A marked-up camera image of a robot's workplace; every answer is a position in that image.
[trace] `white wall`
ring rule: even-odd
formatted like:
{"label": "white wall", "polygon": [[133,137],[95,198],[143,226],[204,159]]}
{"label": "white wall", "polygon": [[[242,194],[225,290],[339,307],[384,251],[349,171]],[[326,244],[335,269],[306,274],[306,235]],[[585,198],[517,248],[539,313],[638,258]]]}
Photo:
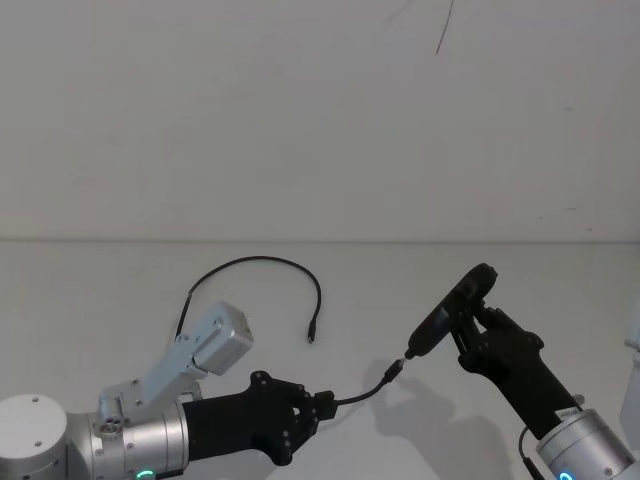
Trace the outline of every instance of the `white wall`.
{"label": "white wall", "polygon": [[[195,298],[188,323],[225,299],[246,311],[256,344],[204,382],[208,395],[244,390],[257,369],[340,396],[369,388],[451,285],[486,261],[500,275],[489,302],[538,333],[545,362],[620,433],[631,369],[622,342],[640,292],[632,246],[0,243],[0,398],[38,392],[70,411],[95,408],[102,387],[163,354],[191,282],[247,254],[286,255],[318,274],[326,303],[317,342],[304,338],[314,291],[299,273],[229,270]],[[447,340],[323,428],[290,467],[245,452],[194,463],[186,478],[516,480],[527,478],[521,427],[495,387],[461,370]]]}
{"label": "white wall", "polygon": [[637,240],[636,0],[6,0],[0,237]]}

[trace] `black cable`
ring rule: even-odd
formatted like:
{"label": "black cable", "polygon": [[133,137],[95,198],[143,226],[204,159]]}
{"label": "black cable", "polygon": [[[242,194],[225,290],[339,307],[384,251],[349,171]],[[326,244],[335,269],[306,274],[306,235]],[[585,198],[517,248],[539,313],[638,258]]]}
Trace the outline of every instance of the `black cable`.
{"label": "black cable", "polygon": [[535,466],[535,464],[533,463],[533,460],[527,457],[524,453],[524,447],[523,447],[524,436],[527,434],[528,431],[529,431],[529,427],[524,427],[524,429],[522,430],[522,433],[520,433],[520,438],[518,438],[518,453],[520,453],[520,458],[522,458],[522,462],[524,463],[524,466],[526,467],[527,471],[531,475],[531,478],[533,478],[533,480],[544,480],[544,476],[540,473],[540,470],[538,470],[538,468]]}
{"label": "black cable", "polygon": [[336,404],[339,407],[342,405],[351,405],[352,403],[358,403],[373,397],[376,393],[382,390],[382,387],[384,387],[387,383],[391,383],[393,379],[400,374],[400,372],[402,371],[402,368],[404,367],[404,362],[405,362],[404,358],[399,358],[398,360],[393,362],[391,366],[387,369],[387,371],[384,372],[384,376],[382,377],[382,380],[380,380],[380,383],[378,383],[378,385],[373,387],[368,392],[362,393],[356,397],[345,398],[344,400],[337,400]]}
{"label": "black cable", "polygon": [[220,265],[219,267],[214,268],[213,270],[205,273],[202,277],[200,277],[198,281],[194,283],[193,286],[189,289],[189,292],[187,294],[187,299],[185,300],[184,306],[182,307],[180,320],[178,321],[178,326],[176,327],[176,338],[178,337],[178,335],[182,333],[182,327],[184,326],[184,321],[185,321],[185,318],[187,317],[189,305],[191,304],[191,297],[193,296],[193,293],[198,289],[198,287],[202,285],[204,282],[206,282],[209,278],[214,276],[216,273],[226,268],[229,268],[233,265],[237,265],[238,263],[253,262],[253,261],[269,261],[269,262],[284,263],[285,265],[289,265],[291,267],[297,268],[298,270],[305,273],[311,279],[311,281],[316,287],[317,300],[316,300],[316,309],[313,312],[313,316],[311,317],[311,322],[309,323],[307,340],[309,340],[309,343],[313,343],[314,340],[316,339],[316,323],[318,320],[318,315],[320,314],[320,307],[322,306],[322,289],[320,288],[320,282],[318,281],[316,276],[313,273],[311,273],[311,271],[308,268],[303,267],[299,263],[296,263],[292,260],[287,260],[286,258],[271,257],[267,255],[254,255],[251,257],[236,258],[235,260],[231,260],[230,262],[227,262],[223,265]]}
{"label": "black cable", "polygon": [[520,438],[518,438],[518,453],[520,453],[520,458],[522,458],[522,460],[524,461],[525,458],[527,458],[527,456],[524,454],[524,436],[527,434],[527,432],[529,431],[529,427],[524,427],[524,429],[522,429],[522,433],[520,433]]}
{"label": "black cable", "polygon": [[351,397],[351,398],[345,398],[344,400],[338,400],[336,403],[338,404],[338,406],[341,405],[351,405],[352,403],[358,403],[361,402],[363,400],[366,400],[367,398],[371,398],[373,397],[376,393],[378,393],[382,387],[384,387],[387,383],[385,381],[380,381],[380,383],[378,385],[376,385],[375,387],[373,387],[371,390],[369,390],[368,392],[365,392],[361,395],[358,395],[356,397]]}
{"label": "black cable", "polygon": [[440,41],[438,42],[438,47],[436,48],[436,55],[440,53],[440,47],[442,46],[442,42],[444,41],[444,36],[447,33],[447,28],[449,28],[451,13],[453,13],[453,0],[449,2],[449,13],[447,14],[447,21],[444,24],[444,28],[442,29],[442,35],[440,35]]}

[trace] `wire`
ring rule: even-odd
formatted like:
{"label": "wire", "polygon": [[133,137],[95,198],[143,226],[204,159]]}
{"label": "wire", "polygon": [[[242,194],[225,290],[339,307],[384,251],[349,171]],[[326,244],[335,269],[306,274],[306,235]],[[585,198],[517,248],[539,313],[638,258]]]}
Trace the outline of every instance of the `wire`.
{"label": "wire", "polygon": [[351,398],[345,398],[344,400],[338,400],[336,403],[338,404],[338,406],[342,406],[342,405],[351,405],[352,403],[362,402],[367,398],[373,397],[376,393],[382,390],[382,387],[384,387],[386,384],[387,382],[383,380],[378,385],[373,387],[368,392],[363,393],[362,395],[358,395],[356,397],[351,397]]}
{"label": "wire", "polygon": [[447,33],[447,28],[449,28],[449,21],[451,20],[451,14],[453,13],[453,0],[449,2],[449,13],[447,14],[447,21],[444,24],[444,28],[442,29],[442,35],[440,35],[440,41],[438,42],[438,48],[436,48],[436,55],[440,53],[440,47],[442,46],[442,42],[444,41],[444,36]]}
{"label": "wire", "polygon": [[200,277],[198,281],[193,284],[193,286],[189,289],[189,292],[187,293],[187,298],[184,302],[184,306],[182,307],[182,313],[180,314],[180,319],[178,320],[178,326],[176,327],[176,335],[175,335],[176,338],[178,337],[178,335],[182,333],[182,327],[184,326],[184,321],[187,317],[187,312],[189,311],[189,305],[191,304],[191,297],[193,296],[194,292],[198,289],[200,285],[202,285],[204,282],[209,280],[216,273],[221,272],[222,270],[225,270],[233,265],[237,265],[238,263],[254,262],[254,261],[284,263],[285,265],[289,265],[291,267],[297,268],[298,270],[306,274],[311,279],[314,286],[316,287],[317,299],[316,299],[316,309],[314,310],[313,316],[311,317],[311,322],[309,323],[307,340],[309,341],[309,343],[313,343],[314,340],[316,339],[316,324],[318,320],[318,315],[320,314],[320,308],[322,306],[322,289],[320,288],[320,282],[308,268],[300,265],[299,263],[296,263],[292,260],[288,260],[286,258],[271,257],[267,255],[254,255],[251,257],[236,258],[235,260],[231,260],[230,262],[224,263],[219,267],[214,268],[213,270],[205,273],[202,277]]}
{"label": "wire", "polygon": [[522,433],[520,433],[520,438],[518,439],[518,453],[520,453],[520,458],[522,458],[522,460],[524,460],[525,458],[527,458],[527,456],[524,454],[524,436],[527,434],[527,432],[529,431],[529,427],[524,427],[524,429],[522,430]]}
{"label": "wire", "polygon": [[380,380],[380,383],[378,383],[378,385],[373,387],[368,392],[362,393],[355,397],[345,398],[344,400],[337,400],[336,404],[339,407],[342,405],[351,405],[352,403],[362,402],[363,400],[373,397],[376,393],[382,390],[382,387],[384,387],[387,383],[391,383],[400,374],[400,372],[402,371],[402,368],[404,367],[405,361],[406,359],[399,358],[398,360],[393,362],[391,366],[387,368],[387,371],[384,372],[384,375],[382,377],[382,380]]}

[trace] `metal bracket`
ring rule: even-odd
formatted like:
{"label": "metal bracket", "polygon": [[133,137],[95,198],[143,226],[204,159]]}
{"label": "metal bracket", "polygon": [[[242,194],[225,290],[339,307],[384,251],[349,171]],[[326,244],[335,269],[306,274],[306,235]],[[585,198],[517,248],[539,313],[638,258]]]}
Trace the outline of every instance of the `metal bracket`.
{"label": "metal bracket", "polygon": [[209,372],[222,375],[252,345],[244,314],[218,303],[190,336],[178,336],[147,375],[103,390],[98,406],[99,433],[117,434],[125,424],[153,418],[184,393],[202,398],[197,381]]}

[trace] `white table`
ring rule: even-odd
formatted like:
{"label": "white table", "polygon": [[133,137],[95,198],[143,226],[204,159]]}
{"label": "white table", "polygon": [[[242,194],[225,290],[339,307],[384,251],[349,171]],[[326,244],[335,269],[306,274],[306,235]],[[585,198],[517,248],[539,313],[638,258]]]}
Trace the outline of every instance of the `white table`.
{"label": "white table", "polygon": [[[101,388],[163,354],[199,275],[253,254],[317,273],[325,293],[317,341],[305,340],[315,297],[299,272],[267,263],[224,272],[194,299],[186,330],[224,299],[247,313],[256,344],[204,382],[206,395],[244,390],[257,369],[310,391],[368,389],[435,303],[486,261],[500,275],[489,303],[539,334],[560,380],[621,432],[631,370],[622,344],[640,292],[632,245],[0,243],[0,398],[37,392],[69,411],[95,408]],[[383,394],[322,427],[291,466],[243,452],[194,463],[186,479],[523,479],[521,427],[493,385],[462,371],[447,339]],[[526,448],[533,454],[532,441]]]}

